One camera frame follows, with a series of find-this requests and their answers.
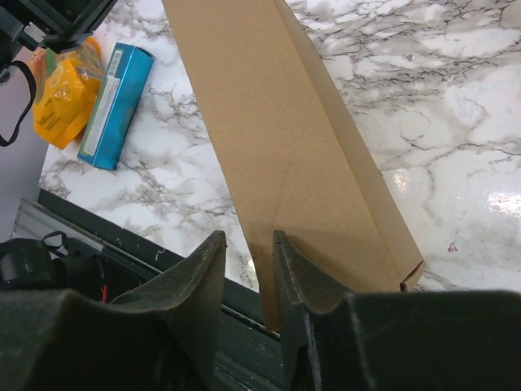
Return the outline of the brown cardboard box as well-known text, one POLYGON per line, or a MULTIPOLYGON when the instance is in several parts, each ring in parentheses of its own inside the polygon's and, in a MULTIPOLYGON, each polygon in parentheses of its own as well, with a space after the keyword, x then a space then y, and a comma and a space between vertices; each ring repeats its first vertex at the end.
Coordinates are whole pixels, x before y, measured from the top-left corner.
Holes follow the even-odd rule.
POLYGON ((280 325, 272 237, 357 292, 413 288, 425 263, 317 49, 284 1, 164 9, 280 325))

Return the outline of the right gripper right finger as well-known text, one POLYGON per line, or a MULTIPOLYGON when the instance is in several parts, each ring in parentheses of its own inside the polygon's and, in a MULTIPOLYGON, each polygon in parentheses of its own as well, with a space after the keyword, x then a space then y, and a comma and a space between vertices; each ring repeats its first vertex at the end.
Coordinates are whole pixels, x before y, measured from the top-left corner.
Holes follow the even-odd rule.
POLYGON ((517 390, 520 296, 355 293, 273 235, 290 390, 517 390))

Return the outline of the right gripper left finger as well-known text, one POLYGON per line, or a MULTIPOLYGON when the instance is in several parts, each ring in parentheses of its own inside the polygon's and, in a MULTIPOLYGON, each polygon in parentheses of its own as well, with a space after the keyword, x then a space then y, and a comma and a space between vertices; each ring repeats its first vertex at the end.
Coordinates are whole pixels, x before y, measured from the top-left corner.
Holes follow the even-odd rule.
POLYGON ((1 291, 4 390, 210 390, 226 239, 112 302, 72 289, 1 291))

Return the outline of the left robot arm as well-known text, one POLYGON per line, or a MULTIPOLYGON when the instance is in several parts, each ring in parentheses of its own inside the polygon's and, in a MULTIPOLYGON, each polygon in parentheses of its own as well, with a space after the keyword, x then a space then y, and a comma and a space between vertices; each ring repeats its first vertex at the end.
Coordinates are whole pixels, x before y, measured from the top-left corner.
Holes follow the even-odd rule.
POLYGON ((1 52, 48 47, 57 53, 79 46, 105 19, 114 1, 1 2, 1 52))

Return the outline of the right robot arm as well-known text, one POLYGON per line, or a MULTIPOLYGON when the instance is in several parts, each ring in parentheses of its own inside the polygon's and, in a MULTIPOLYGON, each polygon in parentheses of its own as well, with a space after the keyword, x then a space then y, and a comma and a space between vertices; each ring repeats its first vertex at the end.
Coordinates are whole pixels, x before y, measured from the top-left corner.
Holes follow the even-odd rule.
MULTIPOLYGON (((515 292, 360 294, 273 235, 290 390, 517 390, 515 292)), ((4 390, 210 390, 225 234, 154 279, 108 296, 96 257, 45 240, 1 245, 4 390)))

